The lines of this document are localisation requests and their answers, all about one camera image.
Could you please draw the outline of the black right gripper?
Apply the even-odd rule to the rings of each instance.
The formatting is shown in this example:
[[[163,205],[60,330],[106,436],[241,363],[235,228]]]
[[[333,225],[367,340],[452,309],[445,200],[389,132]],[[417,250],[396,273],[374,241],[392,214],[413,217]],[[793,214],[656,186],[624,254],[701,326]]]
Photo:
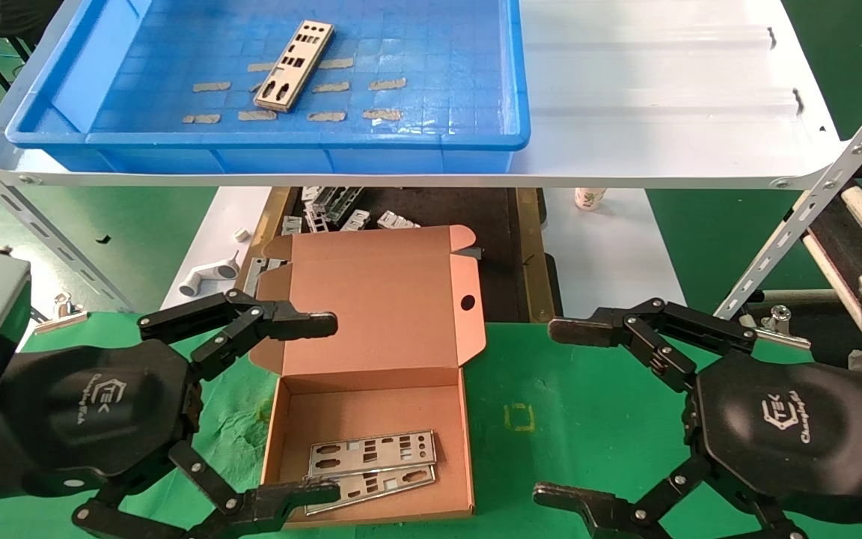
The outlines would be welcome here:
[[[590,538],[673,538],[660,519],[702,482],[760,524],[718,538],[807,538],[781,509],[862,524],[861,372],[730,353],[698,373],[690,413],[700,454],[639,501],[553,482],[537,482],[534,501],[577,513]]]

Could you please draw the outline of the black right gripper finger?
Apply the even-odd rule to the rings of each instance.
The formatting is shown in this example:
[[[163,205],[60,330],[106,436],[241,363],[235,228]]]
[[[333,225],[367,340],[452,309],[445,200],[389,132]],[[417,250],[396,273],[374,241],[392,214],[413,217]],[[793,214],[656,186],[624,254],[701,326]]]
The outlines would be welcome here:
[[[674,392],[691,392],[697,364],[677,350],[680,341],[722,357],[749,353],[756,332],[684,305],[651,298],[629,309],[599,308],[586,320],[555,317],[548,336],[559,344],[612,348],[623,346]]]

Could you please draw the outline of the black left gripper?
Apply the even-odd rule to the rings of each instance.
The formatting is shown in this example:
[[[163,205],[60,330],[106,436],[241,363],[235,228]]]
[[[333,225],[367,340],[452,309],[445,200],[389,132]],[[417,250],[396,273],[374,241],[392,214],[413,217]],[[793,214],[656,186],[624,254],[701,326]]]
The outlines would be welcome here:
[[[237,493],[188,443],[203,406],[195,376],[215,379],[264,340],[334,335],[335,314],[232,289],[145,315],[138,327],[144,342],[134,346],[11,359],[0,379],[0,499],[100,489],[72,515],[92,537],[240,538],[277,532],[294,509],[339,498],[335,481],[314,478]],[[167,345],[207,333],[191,366]],[[182,529],[120,511],[127,493],[174,469],[212,502],[202,522]]]

